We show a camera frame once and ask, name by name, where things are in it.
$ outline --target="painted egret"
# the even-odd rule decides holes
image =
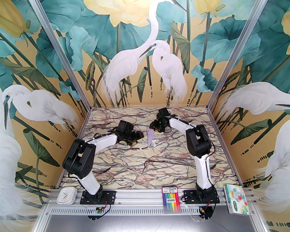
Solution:
[[[271,175],[269,181],[260,185],[257,192],[264,196],[261,203],[265,209],[283,212],[290,208],[290,120],[285,122],[277,135],[275,150],[269,158],[264,171],[265,176]]]
[[[17,111],[25,118],[33,121],[51,121],[69,128],[69,125],[77,130],[79,119],[68,104],[58,100],[46,90],[34,90],[30,92],[23,85],[11,85],[3,91],[5,125],[9,117],[8,112],[11,102]]]
[[[254,82],[233,90],[222,104],[221,114],[231,113],[241,107],[257,115],[265,111],[289,109],[289,104],[290,94],[268,82]]]
[[[176,0],[152,0],[149,7],[149,21],[151,24],[151,32],[148,39],[140,47],[134,49],[123,50],[117,53],[111,62],[106,66],[103,73],[105,85],[103,85],[103,94],[115,98],[115,94],[119,96],[119,82],[127,76],[134,75],[138,65],[145,57],[144,51],[156,40],[159,23],[156,18],[157,6],[160,2],[168,1],[185,10]]]
[[[4,106],[0,104],[0,197],[5,199],[8,193],[13,200],[2,201],[0,216],[15,213],[22,205],[22,200],[14,185],[21,147],[14,139],[10,117],[4,120],[4,114]]]
[[[164,40],[155,40],[143,54],[150,50],[154,50],[152,64],[162,77],[167,94],[170,93],[171,87],[173,89],[174,101],[172,103],[182,101],[187,93],[187,84],[183,75],[181,60],[170,53],[169,44]]]
[[[0,104],[0,197],[10,200],[3,200],[0,203],[0,228],[5,231],[23,230],[30,226],[30,219],[26,215],[37,215],[36,208],[23,204],[26,201],[35,202],[36,197],[15,186],[15,173],[17,162],[22,150],[19,143],[14,139],[11,119],[5,118],[4,105]]]

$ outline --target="yellow lotus flower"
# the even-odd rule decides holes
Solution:
[[[217,11],[224,8],[226,5],[220,5],[222,0],[194,0],[195,10],[198,14],[211,13],[215,17]]]
[[[284,33],[290,35],[290,11],[284,14],[281,24],[283,26]],[[286,54],[290,55],[290,45],[287,48]]]
[[[84,0],[86,7],[96,14],[110,15],[111,24],[131,23],[137,27],[149,24],[149,6],[152,0]]]
[[[26,28],[24,18],[11,0],[0,0],[0,27],[13,37],[20,37]]]

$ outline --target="egret beak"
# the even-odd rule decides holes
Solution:
[[[4,125],[5,125],[5,130],[7,129],[7,119],[8,119],[8,113],[9,113],[9,109],[8,109],[8,100],[10,97],[6,98],[5,101],[3,102],[4,104]]]
[[[181,9],[183,9],[183,10],[186,11],[186,9],[184,9],[183,6],[180,5],[176,0],[172,0],[172,2],[173,2],[175,5],[179,6]]]
[[[276,104],[276,106],[284,106],[284,107],[289,107],[290,108],[290,105],[287,105],[287,104]]]
[[[153,48],[153,47],[155,47],[155,46],[156,46],[156,44],[150,45],[149,48],[147,48],[147,50],[146,50],[145,52],[143,52],[141,56],[143,56],[144,54],[146,54],[147,52],[149,52],[149,51],[151,50],[151,48]]]

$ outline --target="marble-patterned surface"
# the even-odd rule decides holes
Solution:
[[[146,130],[156,119],[158,109],[98,108],[92,111],[83,139],[92,138],[96,132],[106,133],[117,126],[121,119],[133,123],[134,129],[144,132],[144,138],[132,147],[118,144],[102,150],[95,156],[93,173],[103,188],[149,189],[161,188],[162,185],[195,187],[197,172],[194,159],[186,147],[185,135],[176,129],[172,129],[170,133],[155,133],[150,148],[147,148]],[[196,125],[205,125],[216,146],[215,154],[209,157],[215,187],[222,187],[226,183],[236,184],[236,176],[230,169],[206,109],[180,107],[169,108],[169,111]],[[63,186],[80,187],[75,179],[67,177],[63,179]]]

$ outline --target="red wire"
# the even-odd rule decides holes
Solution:
[[[104,197],[105,198],[105,208],[107,207],[107,198],[106,197]]]
[[[209,206],[210,201],[208,202],[207,206],[203,207],[203,209],[207,209],[207,207]]]

